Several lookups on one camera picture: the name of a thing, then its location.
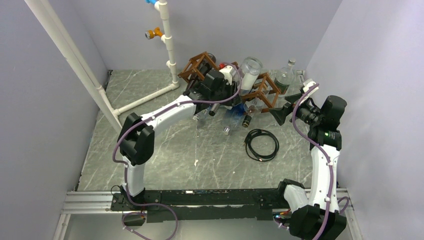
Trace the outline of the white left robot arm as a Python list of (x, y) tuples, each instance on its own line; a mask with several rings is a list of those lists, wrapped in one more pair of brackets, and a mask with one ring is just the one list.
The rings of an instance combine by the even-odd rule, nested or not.
[(154, 153), (156, 136), (213, 105), (237, 105), (241, 79), (235, 68), (228, 73), (210, 70), (204, 80), (194, 83), (171, 103), (144, 115), (132, 113), (127, 116), (114, 152), (122, 155), (125, 165), (123, 202), (129, 209), (137, 210), (144, 203), (145, 164)]

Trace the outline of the round clear glass bottle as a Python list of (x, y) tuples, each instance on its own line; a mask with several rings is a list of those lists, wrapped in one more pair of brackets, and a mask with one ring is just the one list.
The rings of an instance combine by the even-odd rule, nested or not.
[(276, 74), (276, 77), (274, 79), (274, 84), (277, 86), (277, 88), (280, 91), (280, 95), (284, 96), (291, 83), (295, 80), (295, 72), (293, 67), (296, 64), (296, 59), (289, 58), (287, 61), (286, 66), (284, 66), (281, 70), (279, 70)]

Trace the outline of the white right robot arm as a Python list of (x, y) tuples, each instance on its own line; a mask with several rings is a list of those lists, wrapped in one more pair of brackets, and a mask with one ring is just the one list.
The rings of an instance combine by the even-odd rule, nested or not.
[(291, 210), (291, 216), (279, 220), (279, 224), (302, 240), (335, 240), (347, 226), (337, 198), (337, 165), (342, 149), (338, 126), (347, 102), (329, 95), (318, 107), (311, 98), (301, 97), (301, 93), (286, 96), (283, 107), (270, 109), (279, 125), (289, 114), (292, 123), (299, 119), (309, 125), (308, 134), (302, 137), (309, 142), (312, 157), (310, 193), (299, 182), (285, 179), (283, 189), (275, 194), (276, 203)]

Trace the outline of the clear white labelled bottle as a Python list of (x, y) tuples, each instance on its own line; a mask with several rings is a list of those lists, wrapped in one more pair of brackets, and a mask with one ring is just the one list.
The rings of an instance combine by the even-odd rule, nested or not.
[(247, 95), (251, 92), (252, 87), (262, 69), (263, 63), (255, 57), (248, 56), (243, 60), (242, 64), (240, 65), (240, 70), (243, 76), (239, 92), (240, 96)]

